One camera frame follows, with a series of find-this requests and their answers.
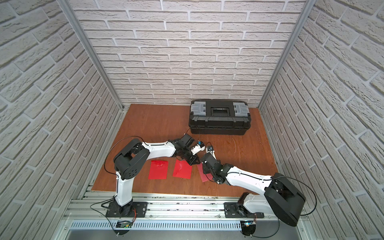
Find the red envelope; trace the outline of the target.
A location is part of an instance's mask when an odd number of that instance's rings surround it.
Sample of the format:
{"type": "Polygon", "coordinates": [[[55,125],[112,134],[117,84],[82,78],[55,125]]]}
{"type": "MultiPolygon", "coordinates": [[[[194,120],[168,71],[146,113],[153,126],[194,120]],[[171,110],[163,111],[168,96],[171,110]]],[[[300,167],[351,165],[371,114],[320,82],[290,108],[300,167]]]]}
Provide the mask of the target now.
{"type": "Polygon", "coordinates": [[[192,175],[192,166],[190,166],[186,161],[176,161],[173,177],[190,179],[192,175]]]}
{"type": "Polygon", "coordinates": [[[213,176],[211,174],[205,174],[204,171],[203,171],[203,165],[202,164],[199,164],[197,165],[198,167],[198,171],[199,171],[199,174],[200,174],[200,178],[202,180],[202,182],[212,182],[212,178],[213,176]]]}
{"type": "Polygon", "coordinates": [[[168,161],[151,161],[149,180],[166,180],[168,175],[168,161]]]}

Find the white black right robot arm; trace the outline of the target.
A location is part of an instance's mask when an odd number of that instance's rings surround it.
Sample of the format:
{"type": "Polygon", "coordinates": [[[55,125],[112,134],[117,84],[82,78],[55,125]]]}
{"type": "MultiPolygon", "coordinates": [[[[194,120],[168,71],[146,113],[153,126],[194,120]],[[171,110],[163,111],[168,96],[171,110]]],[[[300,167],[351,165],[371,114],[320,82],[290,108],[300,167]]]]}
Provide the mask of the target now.
{"type": "Polygon", "coordinates": [[[306,197],[288,177],[258,175],[230,164],[221,164],[215,155],[206,153],[202,158],[203,170],[212,175],[217,184],[241,187],[264,196],[273,214],[285,224],[295,227],[301,216],[306,197]]]}

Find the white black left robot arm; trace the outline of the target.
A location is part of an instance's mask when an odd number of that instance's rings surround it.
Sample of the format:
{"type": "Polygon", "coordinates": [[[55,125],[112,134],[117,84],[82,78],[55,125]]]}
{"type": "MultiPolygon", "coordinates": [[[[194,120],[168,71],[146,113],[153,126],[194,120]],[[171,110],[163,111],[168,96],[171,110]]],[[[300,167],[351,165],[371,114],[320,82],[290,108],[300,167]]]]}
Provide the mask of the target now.
{"type": "Polygon", "coordinates": [[[133,184],[146,161],[158,158],[180,157],[190,166],[201,163],[198,153],[205,149],[205,144],[184,134],[181,138],[163,143],[147,143],[138,137],[131,140],[115,157],[116,193],[107,211],[108,217],[131,217],[134,214],[133,184]]]}

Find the black plastic toolbox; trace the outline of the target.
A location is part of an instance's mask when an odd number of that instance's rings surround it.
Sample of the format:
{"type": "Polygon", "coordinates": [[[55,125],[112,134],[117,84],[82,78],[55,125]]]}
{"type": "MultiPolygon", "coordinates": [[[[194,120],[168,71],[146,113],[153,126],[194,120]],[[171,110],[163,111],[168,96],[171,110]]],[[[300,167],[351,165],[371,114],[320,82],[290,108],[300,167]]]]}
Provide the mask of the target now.
{"type": "Polygon", "coordinates": [[[200,135],[239,135],[251,128],[251,114],[243,101],[193,100],[190,105],[191,133],[200,135]]]}

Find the aluminium right corner post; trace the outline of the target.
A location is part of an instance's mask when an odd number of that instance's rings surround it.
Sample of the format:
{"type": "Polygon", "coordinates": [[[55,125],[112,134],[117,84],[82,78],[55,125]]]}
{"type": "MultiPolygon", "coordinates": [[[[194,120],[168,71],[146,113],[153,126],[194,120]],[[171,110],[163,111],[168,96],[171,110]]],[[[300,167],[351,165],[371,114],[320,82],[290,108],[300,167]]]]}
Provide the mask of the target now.
{"type": "Polygon", "coordinates": [[[262,96],[262,99],[259,102],[258,109],[261,109],[265,105],[267,97],[268,97],[269,93],[271,92],[272,87],[273,87],[275,81],[277,80],[277,77],[278,77],[280,71],[282,70],[284,63],[288,59],[289,54],[291,53],[291,51],[292,51],[300,33],[301,33],[301,30],[303,29],[304,24],[306,23],[306,20],[309,17],[309,14],[311,13],[315,3],[316,3],[316,0],[309,0],[309,1],[306,1],[306,3],[304,4],[304,7],[303,7],[303,9],[299,15],[298,21],[296,22],[296,24],[293,28],[293,31],[292,31],[284,49],[283,49],[283,52],[282,52],[278,62],[277,62],[277,65],[276,65],[274,72],[271,76],[271,79],[267,85],[267,88],[266,88],[266,90],[262,96]]]}

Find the aluminium corner post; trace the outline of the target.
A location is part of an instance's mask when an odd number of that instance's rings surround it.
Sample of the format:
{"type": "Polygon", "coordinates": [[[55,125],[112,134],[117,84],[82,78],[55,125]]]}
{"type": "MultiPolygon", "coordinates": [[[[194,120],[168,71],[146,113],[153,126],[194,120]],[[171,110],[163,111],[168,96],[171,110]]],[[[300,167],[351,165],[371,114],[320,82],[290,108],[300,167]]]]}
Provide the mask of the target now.
{"type": "Polygon", "coordinates": [[[262,99],[259,102],[258,109],[261,109],[265,105],[267,97],[268,97],[269,93],[271,92],[272,87],[273,87],[275,81],[277,80],[277,77],[278,77],[280,71],[282,70],[284,63],[288,59],[289,54],[291,53],[291,51],[292,51],[300,33],[301,33],[301,30],[303,29],[304,24],[306,23],[306,20],[309,17],[309,14],[311,13],[315,3],[316,3],[316,0],[309,0],[309,1],[306,1],[306,3],[304,4],[304,7],[303,7],[303,9],[299,15],[298,21],[296,22],[296,24],[293,28],[293,31],[292,31],[284,49],[283,49],[283,52],[282,52],[278,62],[277,62],[277,65],[276,65],[274,72],[271,76],[271,79],[267,85],[267,88],[266,88],[266,90],[262,96],[262,99]]]}
{"type": "Polygon", "coordinates": [[[105,70],[105,68],[102,65],[102,62],[100,61],[100,58],[98,57],[90,39],[88,38],[85,30],[83,29],[79,19],[77,18],[75,11],[72,9],[70,2],[67,0],[58,0],[58,4],[60,5],[63,13],[67,17],[69,23],[71,24],[74,32],[77,34],[81,44],[83,45],[86,53],[88,54],[90,60],[94,64],[96,70],[98,71],[101,79],[103,80],[104,84],[106,85],[107,89],[109,90],[112,98],[114,99],[115,103],[117,104],[118,108],[123,111],[124,105],[119,98],[110,78],[108,77],[108,74],[105,70]]]}

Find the aluminium left corner post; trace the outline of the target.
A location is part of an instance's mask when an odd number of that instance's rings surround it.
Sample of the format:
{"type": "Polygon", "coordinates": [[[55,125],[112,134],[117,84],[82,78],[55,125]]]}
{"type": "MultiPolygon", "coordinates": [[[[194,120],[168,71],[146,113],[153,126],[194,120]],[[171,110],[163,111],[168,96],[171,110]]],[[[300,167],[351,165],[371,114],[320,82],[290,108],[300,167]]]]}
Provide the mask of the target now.
{"type": "Polygon", "coordinates": [[[106,85],[107,89],[109,90],[112,98],[114,99],[115,103],[117,104],[118,108],[123,111],[124,105],[119,98],[110,78],[108,77],[108,74],[105,70],[105,68],[102,65],[102,62],[100,61],[100,58],[98,57],[90,39],[88,38],[85,30],[83,29],[79,19],[77,18],[75,11],[72,9],[70,2],[67,0],[58,0],[58,4],[60,5],[63,13],[67,17],[69,23],[71,24],[74,32],[77,34],[81,44],[83,45],[86,53],[88,54],[90,60],[94,64],[96,70],[98,71],[101,79],[103,80],[104,84],[106,85]]]}

